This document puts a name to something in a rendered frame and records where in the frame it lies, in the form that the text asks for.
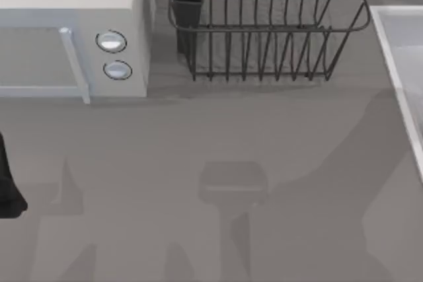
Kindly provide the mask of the silver microwave knob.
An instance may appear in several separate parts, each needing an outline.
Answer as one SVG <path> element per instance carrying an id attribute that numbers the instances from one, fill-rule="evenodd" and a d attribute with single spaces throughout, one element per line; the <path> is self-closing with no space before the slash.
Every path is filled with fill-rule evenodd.
<path id="1" fill-rule="evenodd" d="M 98 33 L 95 42 L 102 51 L 107 53 L 119 53 L 127 47 L 125 36 L 115 30 Z"/>
<path id="2" fill-rule="evenodd" d="M 115 60 L 105 63 L 102 67 L 103 73 L 114 81 L 125 81 L 132 76 L 132 68 L 125 61 Z"/>

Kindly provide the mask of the pale microwave oven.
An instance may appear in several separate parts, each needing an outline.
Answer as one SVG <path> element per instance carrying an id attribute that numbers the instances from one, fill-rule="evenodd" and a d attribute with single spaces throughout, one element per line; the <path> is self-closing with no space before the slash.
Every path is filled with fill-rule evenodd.
<path id="1" fill-rule="evenodd" d="M 77 13 L 79 53 L 89 80 L 91 101 L 96 98 L 143 98 L 147 94 L 155 0 L 0 0 L 0 8 L 73 9 Z M 119 53 L 102 51 L 98 33 L 115 30 L 127 47 Z M 125 81 L 109 79 L 105 63 L 125 61 L 132 76 Z"/>

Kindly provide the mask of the microwave oven door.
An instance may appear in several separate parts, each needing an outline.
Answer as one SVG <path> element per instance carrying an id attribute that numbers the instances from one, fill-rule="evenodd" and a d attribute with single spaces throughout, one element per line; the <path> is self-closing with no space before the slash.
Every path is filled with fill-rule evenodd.
<path id="1" fill-rule="evenodd" d="M 82 99 L 58 31 L 61 27 L 72 29 L 87 78 L 75 10 L 0 8 L 0 98 Z"/>

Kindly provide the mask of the white sink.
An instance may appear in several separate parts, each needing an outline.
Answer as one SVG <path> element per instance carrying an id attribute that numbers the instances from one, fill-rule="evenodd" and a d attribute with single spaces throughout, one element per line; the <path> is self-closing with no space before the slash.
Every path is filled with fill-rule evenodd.
<path id="1" fill-rule="evenodd" d="M 423 5 L 370 11 L 423 183 Z"/>

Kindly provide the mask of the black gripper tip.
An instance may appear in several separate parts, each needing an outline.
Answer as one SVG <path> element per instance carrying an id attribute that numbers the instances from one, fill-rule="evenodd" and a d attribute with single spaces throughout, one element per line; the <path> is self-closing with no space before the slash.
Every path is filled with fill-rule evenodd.
<path id="1" fill-rule="evenodd" d="M 9 167 L 3 135 L 0 132 L 0 219 L 17 219 L 28 209 Z"/>

